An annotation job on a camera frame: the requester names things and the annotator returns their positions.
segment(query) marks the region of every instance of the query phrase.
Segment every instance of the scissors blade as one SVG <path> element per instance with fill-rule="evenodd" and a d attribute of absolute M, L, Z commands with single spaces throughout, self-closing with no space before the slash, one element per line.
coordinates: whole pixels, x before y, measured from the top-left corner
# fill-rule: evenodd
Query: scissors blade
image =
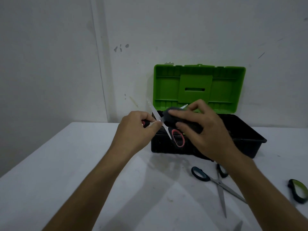
<path fill-rule="evenodd" d="M 169 138 L 172 140 L 171 135 L 170 135 L 169 130 L 168 130 L 168 127 L 165 125 L 164 121 L 161 119 L 159 113 L 158 113 L 157 110 L 154 108 L 152 102 L 151 102 L 148 98 L 147 98 L 147 102 L 148 102 L 148 105 L 149 105 L 149 107 L 151 108 L 151 110 L 152 110 L 152 112 L 153 112 L 153 114 L 154 114 L 154 117 L 156 118 L 157 121 L 161 121 L 161 122 L 163 123 L 163 127 L 165 128 L 165 130 L 166 130 L 166 132 L 167 132 Z"/>
<path fill-rule="evenodd" d="M 242 230 L 242 225 L 243 225 L 243 221 L 240 221 L 235 228 L 233 229 L 233 231 L 241 231 Z"/>
<path fill-rule="evenodd" d="M 219 184 L 217 184 L 217 190 L 218 190 L 218 196 L 219 196 L 219 199 L 220 199 L 222 210 L 224 212 L 225 217 L 227 218 L 224 190 Z"/>
<path fill-rule="evenodd" d="M 247 203 L 246 200 L 240 196 L 238 193 L 236 193 L 234 190 L 232 190 L 229 186 L 223 184 L 222 182 L 219 181 L 214 181 L 215 183 L 217 183 L 218 185 L 220 185 L 224 190 L 228 191 L 230 194 L 232 194 L 233 196 L 235 196 L 236 198 L 238 198 L 239 200 L 242 200 L 244 203 Z"/>

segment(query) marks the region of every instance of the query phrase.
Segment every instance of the black object in hand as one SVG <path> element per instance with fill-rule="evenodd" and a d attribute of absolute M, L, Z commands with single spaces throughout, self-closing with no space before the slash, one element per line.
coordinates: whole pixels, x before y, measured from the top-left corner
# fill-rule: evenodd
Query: black object in hand
<path fill-rule="evenodd" d="M 177 107 L 170 107 L 170 108 L 166 109 L 163 112 L 163 121 L 166 124 L 166 126 L 176 129 L 177 127 L 176 127 L 175 124 L 177 122 L 183 122 L 183 123 L 187 124 L 191 129 L 193 129 L 198 134 L 200 134 L 203 131 L 203 127 L 197 122 L 187 121 L 185 119 L 178 118 L 178 117 L 170 115 L 168 113 L 168 111 L 171 110 L 171 109 L 183 111 L 183 109 L 180 109 L 180 108 L 177 108 Z"/>

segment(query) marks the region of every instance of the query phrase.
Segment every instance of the forearm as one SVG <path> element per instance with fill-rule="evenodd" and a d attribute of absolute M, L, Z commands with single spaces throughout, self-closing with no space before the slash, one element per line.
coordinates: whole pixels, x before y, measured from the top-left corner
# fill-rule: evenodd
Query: forearm
<path fill-rule="evenodd" d="M 236 156 L 226 170 L 263 230 L 307 230 L 308 220 L 258 170 L 253 160 Z"/>
<path fill-rule="evenodd" d="M 92 230 L 128 155 L 108 150 L 43 230 Z"/>

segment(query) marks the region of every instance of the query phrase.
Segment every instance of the hand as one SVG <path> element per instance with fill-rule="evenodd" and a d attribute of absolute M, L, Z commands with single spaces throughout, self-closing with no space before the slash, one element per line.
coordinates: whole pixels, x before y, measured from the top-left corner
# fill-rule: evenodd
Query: hand
<path fill-rule="evenodd" d="M 193 112 L 197 108 L 201 113 Z M 191 103 L 187 111 L 169 110 L 169 114 L 197 122 L 203 127 L 203 131 L 197 134 L 188 125 L 182 122 L 176 123 L 176 126 L 185 133 L 203 155 L 217 163 L 224 165 L 228 154 L 240 153 L 221 118 L 203 100 Z"/>
<path fill-rule="evenodd" d="M 154 123 L 143 128 L 141 123 L 143 119 Z M 110 148 L 117 148 L 121 152 L 133 156 L 148 145 L 161 126 L 162 123 L 156 121 L 149 113 L 132 111 L 122 118 Z"/>

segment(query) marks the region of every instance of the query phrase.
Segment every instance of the person's left hand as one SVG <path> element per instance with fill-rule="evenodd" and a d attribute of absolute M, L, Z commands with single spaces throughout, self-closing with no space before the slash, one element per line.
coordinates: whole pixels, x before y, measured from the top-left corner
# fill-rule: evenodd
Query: person's left hand
<path fill-rule="evenodd" d="M 143 119 L 154 123 L 143 128 L 141 123 Z M 149 113 L 132 111 L 129 115 L 122 118 L 110 148 L 116 148 L 119 151 L 123 151 L 123 153 L 133 156 L 148 145 L 161 126 L 162 123 L 156 121 Z"/>

